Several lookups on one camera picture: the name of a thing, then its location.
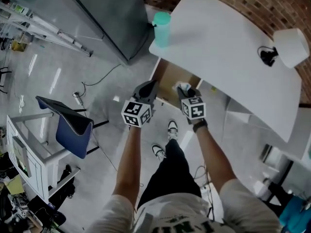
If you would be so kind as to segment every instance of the chair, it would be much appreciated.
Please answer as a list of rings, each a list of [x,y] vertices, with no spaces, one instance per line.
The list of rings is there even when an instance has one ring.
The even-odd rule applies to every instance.
[[[36,96],[41,109],[49,108],[59,114],[56,140],[65,149],[74,155],[84,159],[87,154],[99,149],[99,146],[87,151],[92,130],[102,126],[109,121],[94,124],[94,121],[78,112],[86,111],[85,109],[72,110],[62,102]]]
[[[2,77],[3,74],[5,74],[5,73],[11,73],[11,71],[6,71],[6,72],[2,72],[2,71],[1,71],[1,70],[5,69],[5,68],[8,69],[8,67],[0,68],[0,82],[1,82],[1,77]]]

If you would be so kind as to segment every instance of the wristwatch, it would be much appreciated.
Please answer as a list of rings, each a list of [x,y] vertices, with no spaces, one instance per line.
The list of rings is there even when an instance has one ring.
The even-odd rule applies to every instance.
[[[202,118],[200,122],[194,124],[193,131],[196,133],[198,128],[201,128],[201,127],[207,127],[207,122],[205,118]]]

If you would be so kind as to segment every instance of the gray floor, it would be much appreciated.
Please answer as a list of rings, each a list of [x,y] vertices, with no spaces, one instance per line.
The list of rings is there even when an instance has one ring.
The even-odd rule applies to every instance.
[[[149,45],[150,41],[146,43],[133,65],[116,68],[100,84],[87,87],[86,95],[82,97],[88,117],[95,123],[108,118],[110,123],[94,130],[100,150],[88,155],[84,160],[71,154],[63,159],[59,166],[59,175],[66,163],[81,168],[75,179],[76,193],[60,208],[67,217],[66,223],[61,227],[66,232],[83,232],[98,217],[114,189],[117,173],[115,168],[120,161],[128,134],[128,127],[121,118],[121,109],[134,88],[150,78],[157,57],[148,52]],[[36,61],[30,72],[30,63],[35,54]],[[0,59],[3,65],[3,52]],[[36,95],[59,100],[71,108],[79,108],[72,94],[75,91],[83,92],[81,81],[97,82],[118,64],[118,60],[112,55],[109,61],[95,56],[88,58],[73,50],[39,41],[32,43],[25,52],[10,52],[6,63],[13,74],[6,77],[9,94],[0,93],[0,125],[5,125],[7,114],[18,116],[42,113],[35,100]],[[207,122],[212,135],[224,149],[237,176],[249,189],[254,190],[256,182],[263,180],[262,173],[271,172],[259,160],[264,137],[269,132],[244,124],[232,115],[228,115],[225,120],[226,95],[218,90],[212,91],[206,82],[203,82],[200,90],[207,103]],[[25,102],[23,108],[20,108],[21,96]],[[120,97],[119,102],[113,100],[115,96]],[[144,126],[142,132],[142,185],[139,196],[158,167],[159,162],[152,153],[151,145],[159,143],[165,146],[168,120],[174,118],[177,121],[179,142],[182,142],[187,131],[191,131],[180,111],[162,105],[159,101],[155,102],[155,109],[154,117],[150,124]],[[28,123],[28,127],[39,139],[49,141],[48,148],[51,151],[62,148],[55,140],[57,122],[58,118],[54,116],[46,120],[45,124],[42,120]],[[95,145],[96,142],[92,139],[90,148]],[[198,166],[204,164],[195,137],[185,148],[185,155],[194,175]],[[202,169],[198,171],[197,176],[201,174]],[[205,178],[197,179],[197,182],[202,185]]]

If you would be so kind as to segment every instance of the desk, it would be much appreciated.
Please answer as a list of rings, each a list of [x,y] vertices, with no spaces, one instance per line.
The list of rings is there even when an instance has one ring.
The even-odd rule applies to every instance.
[[[24,122],[27,120],[51,116],[53,116],[53,113],[18,117],[7,116],[7,141],[9,148],[9,158],[23,180],[25,180],[29,187],[46,203],[49,203],[49,198],[56,191],[58,191],[71,178],[80,172],[80,169],[76,168],[60,183],[57,183],[58,161],[70,154],[70,152],[64,149],[54,154],[49,153],[43,144],[35,138],[35,136],[27,129],[26,125],[24,124]],[[17,158],[13,151],[14,136],[17,136],[26,148],[26,156],[29,164],[29,170],[27,170],[27,172],[30,173],[29,176],[27,176],[18,165]],[[48,157],[42,157],[42,153],[47,153]],[[50,183],[48,172],[50,172],[52,176]]]
[[[172,12],[171,41],[150,53],[207,81],[256,115],[284,141],[294,126],[301,78],[279,58],[273,67],[258,56],[272,40],[219,0],[181,0]]]

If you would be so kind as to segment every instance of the white lamp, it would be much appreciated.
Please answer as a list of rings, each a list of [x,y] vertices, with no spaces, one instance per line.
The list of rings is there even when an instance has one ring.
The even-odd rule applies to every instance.
[[[275,44],[273,51],[262,51],[260,53],[263,62],[270,67],[277,56],[288,68],[294,68],[310,56],[308,42],[300,29],[276,31],[273,39]]]

